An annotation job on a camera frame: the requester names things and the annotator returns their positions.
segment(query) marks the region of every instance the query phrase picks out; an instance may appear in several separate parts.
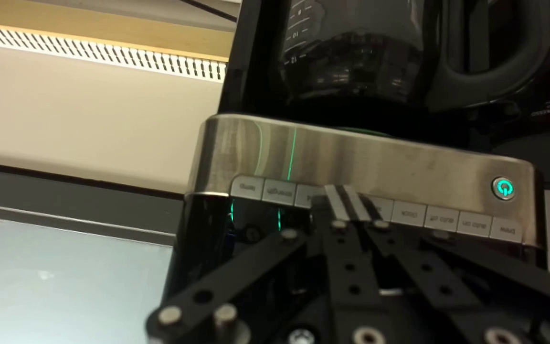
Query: beige panel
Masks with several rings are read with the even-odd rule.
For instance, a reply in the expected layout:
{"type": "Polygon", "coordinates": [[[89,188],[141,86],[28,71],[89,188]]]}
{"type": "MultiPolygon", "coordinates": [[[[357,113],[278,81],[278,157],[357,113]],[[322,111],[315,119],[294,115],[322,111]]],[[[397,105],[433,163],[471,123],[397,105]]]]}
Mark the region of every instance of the beige panel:
{"type": "Polygon", "coordinates": [[[183,193],[219,88],[0,48],[0,165],[183,193]]]}

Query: green led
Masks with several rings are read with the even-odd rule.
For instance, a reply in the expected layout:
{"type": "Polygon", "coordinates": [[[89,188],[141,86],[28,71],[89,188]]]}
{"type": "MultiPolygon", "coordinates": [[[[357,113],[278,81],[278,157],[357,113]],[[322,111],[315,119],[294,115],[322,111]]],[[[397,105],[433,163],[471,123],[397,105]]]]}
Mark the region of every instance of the green led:
{"type": "Polygon", "coordinates": [[[515,197],[515,186],[507,178],[496,178],[490,190],[492,190],[492,195],[496,195],[502,201],[515,197]]]}
{"type": "Polygon", "coordinates": [[[229,220],[234,222],[234,203],[229,205],[229,220]]]}
{"type": "Polygon", "coordinates": [[[282,211],[278,209],[278,211],[276,211],[276,232],[278,232],[278,233],[282,232],[282,220],[280,220],[282,214],[280,214],[280,212],[282,212],[282,211]]]}

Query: screw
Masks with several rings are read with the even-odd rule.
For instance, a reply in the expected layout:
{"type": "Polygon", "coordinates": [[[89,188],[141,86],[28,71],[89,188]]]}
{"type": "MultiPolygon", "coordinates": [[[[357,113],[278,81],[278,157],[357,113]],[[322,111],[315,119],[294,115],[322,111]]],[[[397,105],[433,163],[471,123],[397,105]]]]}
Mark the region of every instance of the screw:
{"type": "Polygon", "coordinates": [[[232,323],[234,319],[236,319],[236,308],[234,308],[232,304],[221,304],[221,306],[213,312],[215,327],[232,323]]]}
{"type": "Polygon", "coordinates": [[[297,239],[297,232],[294,232],[294,230],[282,230],[282,232],[280,232],[280,237],[282,237],[284,241],[296,241],[296,239],[297,239]]]}
{"type": "Polygon", "coordinates": [[[330,226],[336,230],[336,232],[341,232],[347,228],[347,222],[343,220],[332,220],[330,226]]]}
{"type": "Polygon", "coordinates": [[[389,222],[374,220],[372,226],[378,228],[378,230],[387,230],[387,228],[389,228],[389,222]]]}
{"type": "Polygon", "coordinates": [[[485,331],[485,344],[521,344],[521,341],[507,329],[490,327],[485,331]]]}
{"type": "Polygon", "coordinates": [[[351,339],[353,344],[385,344],[385,337],[374,327],[357,327],[351,339]]]}
{"type": "Polygon", "coordinates": [[[181,319],[181,308],[177,306],[166,306],[158,312],[158,321],[162,325],[175,325],[181,319]]]}
{"type": "Polygon", "coordinates": [[[307,329],[294,329],[288,335],[288,344],[315,344],[315,335],[307,329]]]}

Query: button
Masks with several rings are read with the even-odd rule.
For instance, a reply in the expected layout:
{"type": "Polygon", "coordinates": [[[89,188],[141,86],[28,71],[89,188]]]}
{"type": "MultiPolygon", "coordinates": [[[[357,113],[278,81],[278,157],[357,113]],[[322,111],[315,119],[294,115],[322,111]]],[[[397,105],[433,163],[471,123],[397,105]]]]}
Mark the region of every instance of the button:
{"type": "Polygon", "coordinates": [[[311,209],[311,199],[317,195],[324,195],[324,188],[313,188],[313,186],[297,186],[294,207],[296,209],[311,209]]]}
{"type": "Polygon", "coordinates": [[[523,230],[521,230],[521,224],[515,220],[492,218],[490,237],[500,239],[500,241],[521,243],[523,230]]]}
{"type": "Polygon", "coordinates": [[[490,184],[490,191],[492,191],[492,195],[496,195],[502,201],[515,197],[515,186],[507,178],[496,178],[490,184]]]}
{"type": "Polygon", "coordinates": [[[423,228],[425,207],[416,203],[393,203],[391,222],[423,228]]]}
{"type": "Polygon", "coordinates": [[[490,218],[483,214],[462,212],[458,232],[473,237],[488,237],[490,218]]]}
{"type": "Polygon", "coordinates": [[[296,184],[267,180],[263,184],[261,201],[276,205],[294,205],[296,184]]]}
{"type": "Polygon", "coordinates": [[[458,216],[460,216],[458,211],[427,207],[423,228],[441,230],[441,232],[456,232],[458,216]]]}
{"type": "Polygon", "coordinates": [[[263,184],[261,178],[238,176],[232,180],[231,195],[259,201],[261,184],[263,184]]]}
{"type": "Polygon", "coordinates": [[[370,197],[370,203],[374,205],[383,222],[391,222],[393,201],[370,197]]]}

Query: ribbed panel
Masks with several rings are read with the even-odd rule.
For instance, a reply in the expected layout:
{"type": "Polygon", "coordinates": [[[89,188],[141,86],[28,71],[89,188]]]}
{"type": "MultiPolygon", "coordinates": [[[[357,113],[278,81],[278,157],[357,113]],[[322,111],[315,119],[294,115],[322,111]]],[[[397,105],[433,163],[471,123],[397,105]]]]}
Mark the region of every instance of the ribbed panel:
{"type": "Polygon", "coordinates": [[[13,29],[0,29],[0,46],[213,83],[221,83],[225,75],[225,63],[221,61],[61,39],[53,35],[22,33],[13,29]]]}

